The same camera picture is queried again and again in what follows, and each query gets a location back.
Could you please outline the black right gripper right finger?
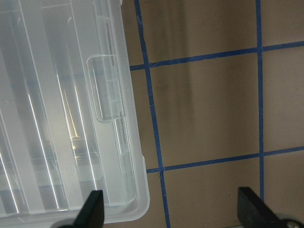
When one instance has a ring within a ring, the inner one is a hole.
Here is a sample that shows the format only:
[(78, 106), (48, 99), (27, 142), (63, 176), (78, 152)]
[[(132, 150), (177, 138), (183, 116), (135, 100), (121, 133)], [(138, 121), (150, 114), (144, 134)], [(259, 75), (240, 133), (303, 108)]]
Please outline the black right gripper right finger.
[(279, 219), (250, 187), (239, 187), (237, 217), (244, 228), (286, 228), (285, 220)]

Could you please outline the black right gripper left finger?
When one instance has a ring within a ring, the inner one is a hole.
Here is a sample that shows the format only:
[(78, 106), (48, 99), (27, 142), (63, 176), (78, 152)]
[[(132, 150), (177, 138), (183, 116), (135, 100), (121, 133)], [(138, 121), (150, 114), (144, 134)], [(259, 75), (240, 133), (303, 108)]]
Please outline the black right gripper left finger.
[(102, 228), (105, 221), (104, 212), (103, 191), (93, 190), (72, 223), (72, 228)]

